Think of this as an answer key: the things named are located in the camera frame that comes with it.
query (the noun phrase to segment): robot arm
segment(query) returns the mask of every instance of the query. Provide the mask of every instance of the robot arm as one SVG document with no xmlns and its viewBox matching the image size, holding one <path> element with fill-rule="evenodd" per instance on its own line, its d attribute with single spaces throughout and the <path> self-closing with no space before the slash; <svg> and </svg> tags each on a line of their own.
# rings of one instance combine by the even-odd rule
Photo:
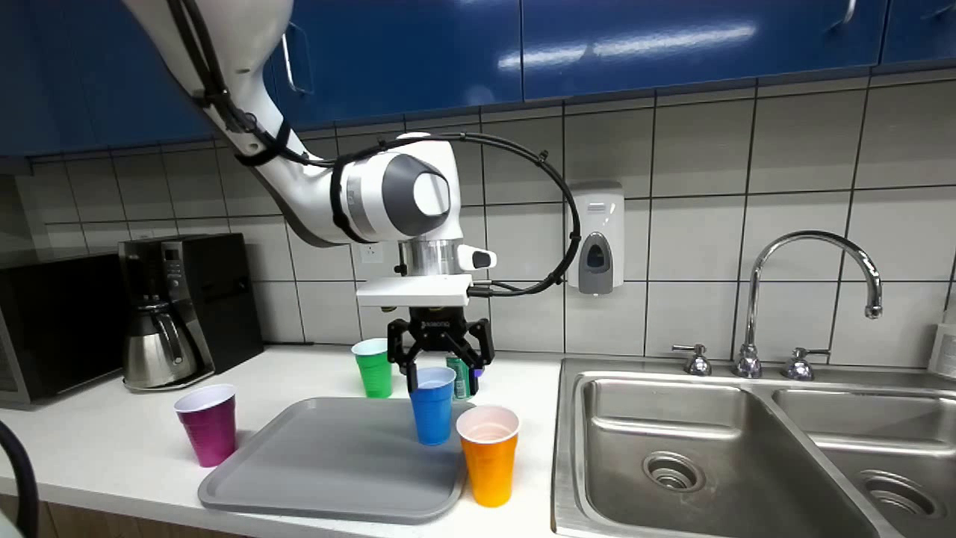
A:
<svg viewBox="0 0 956 538">
<path fill-rule="evenodd" d="M 454 353 L 475 372 L 491 362 L 490 323 L 465 320 L 469 296 L 537 293 L 560 281 L 580 241 L 577 210 L 546 153 L 490 135 L 409 133 L 354 154 L 323 160 L 311 154 L 266 92 L 263 68 L 292 16 L 293 0 L 123 0 L 156 45 L 186 95 L 258 176 L 293 230 L 315 247 L 397 240 L 399 277 L 366 282 L 361 306 L 409 308 L 410 321 L 388 326 L 388 359 L 417 386 L 419 351 Z M 570 204 L 568 252 L 546 279 L 524 290 L 467 271 L 493 267 L 494 253 L 463 243 L 458 171 L 449 141 L 503 148 L 550 175 Z M 508 289 L 491 289 L 493 285 Z M 405 349 L 402 338 L 412 337 Z M 475 350 L 466 340 L 475 338 Z"/>
</svg>

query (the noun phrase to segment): sink drain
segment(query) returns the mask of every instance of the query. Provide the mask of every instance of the sink drain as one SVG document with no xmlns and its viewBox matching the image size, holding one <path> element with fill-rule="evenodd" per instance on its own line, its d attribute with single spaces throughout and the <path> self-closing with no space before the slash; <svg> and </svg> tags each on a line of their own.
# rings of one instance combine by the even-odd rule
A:
<svg viewBox="0 0 956 538">
<path fill-rule="evenodd" d="M 686 493 L 704 486 L 704 471 L 675 452 L 652 452 L 644 459 L 644 474 L 660 487 Z"/>
<path fill-rule="evenodd" d="M 941 517 L 943 507 L 917 483 L 886 471 L 860 471 L 863 487 L 881 504 L 887 504 L 914 516 Z"/>
</svg>

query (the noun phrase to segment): plastic cup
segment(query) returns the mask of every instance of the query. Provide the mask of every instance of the plastic cup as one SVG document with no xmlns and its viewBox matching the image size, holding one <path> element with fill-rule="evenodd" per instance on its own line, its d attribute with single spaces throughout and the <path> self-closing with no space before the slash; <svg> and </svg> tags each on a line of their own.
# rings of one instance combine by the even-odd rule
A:
<svg viewBox="0 0 956 538">
<path fill-rule="evenodd" d="M 494 405 L 474 407 L 458 417 L 455 427 L 462 438 L 471 492 L 481 506 L 501 506 L 511 498 L 520 426 L 518 415 Z"/>
<path fill-rule="evenodd" d="M 362 340 L 352 346 L 356 356 L 361 383 L 369 398 L 387 398 L 392 395 L 392 363 L 388 362 L 388 341 L 384 338 Z"/>
<path fill-rule="evenodd" d="M 455 392 L 455 370 L 448 367 L 418 370 L 419 386 L 408 395 L 415 414 L 419 443 L 434 446 L 451 437 L 451 396 Z"/>
<path fill-rule="evenodd" d="M 173 406 L 203 467 L 214 467 L 236 450 L 236 388 L 210 385 Z"/>
</svg>

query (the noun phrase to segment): kitchen counter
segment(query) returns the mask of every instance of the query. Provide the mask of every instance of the kitchen counter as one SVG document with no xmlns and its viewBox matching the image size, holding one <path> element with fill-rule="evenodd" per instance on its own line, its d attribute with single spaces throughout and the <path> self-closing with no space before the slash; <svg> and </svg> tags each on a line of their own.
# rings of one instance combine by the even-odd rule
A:
<svg viewBox="0 0 956 538">
<path fill-rule="evenodd" d="M 499 404 L 521 417 L 511 500 L 499 508 L 474 502 L 466 485 L 444 516 L 418 526 L 243 514 L 204 508 L 196 496 L 211 469 L 199 466 L 173 412 L 189 391 L 132 394 L 118 377 L 96 383 L 46 406 L 0 410 L 26 446 L 40 498 L 263 538 L 305 536 L 554 536 L 551 473 L 554 417 L 561 355 L 498 353 L 481 378 L 475 404 Z M 424 357 L 420 366 L 443 365 Z M 199 387 L 236 386 L 240 445 L 282 410 L 316 396 L 363 396 L 347 347 L 270 347 Z M 393 398 L 407 398 L 395 370 Z M 9 462 L 0 459 L 0 493 L 15 494 Z"/>
</svg>

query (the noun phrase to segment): blue cup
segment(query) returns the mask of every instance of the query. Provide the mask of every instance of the blue cup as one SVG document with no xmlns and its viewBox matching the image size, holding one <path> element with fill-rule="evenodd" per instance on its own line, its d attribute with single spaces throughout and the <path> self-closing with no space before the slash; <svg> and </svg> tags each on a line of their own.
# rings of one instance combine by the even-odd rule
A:
<svg viewBox="0 0 956 538">
<path fill-rule="evenodd" d="M 455 392 L 455 370 L 448 367 L 418 370 L 419 386 L 408 395 L 415 414 L 419 443 L 442 444 L 451 436 L 451 396 Z"/>
</svg>

